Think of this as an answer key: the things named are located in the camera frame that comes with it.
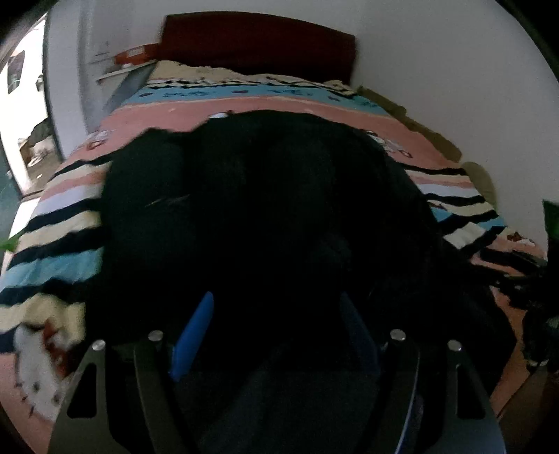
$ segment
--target black garment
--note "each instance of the black garment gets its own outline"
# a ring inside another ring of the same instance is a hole
[[[101,205],[91,337],[172,340],[210,290],[197,367],[250,371],[286,342],[327,335],[347,291],[379,344],[393,328],[438,352],[461,341],[489,392],[515,345],[417,187],[349,126],[258,111],[148,130],[115,152]]]

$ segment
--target dark red headboard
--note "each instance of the dark red headboard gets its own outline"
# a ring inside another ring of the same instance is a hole
[[[349,83],[355,36],[322,25],[247,12],[169,15],[159,60]]]

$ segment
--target metal screw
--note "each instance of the metal screw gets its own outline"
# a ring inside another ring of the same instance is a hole
[[[448,345],[448,348],[453,352],[459,352],[459,351],[462,350],[462,344],[457,340],[454,340],[454,339],[449,340],[447,345]]]
[[[151,333],[148,334],[148,339],[152,342],[159,342],[161,339],[163,339],[163,331],[154,329]]]
[[[393,329],[390,331],[390,338],[393,341],[403,342],[406,340],[406,333],[404,333],[401,329]]]
[[[107,344],[103,339],[98,339],[93,344],[91,344],[91,348],[93,348],[96,352],[100,352],[105,348]]]

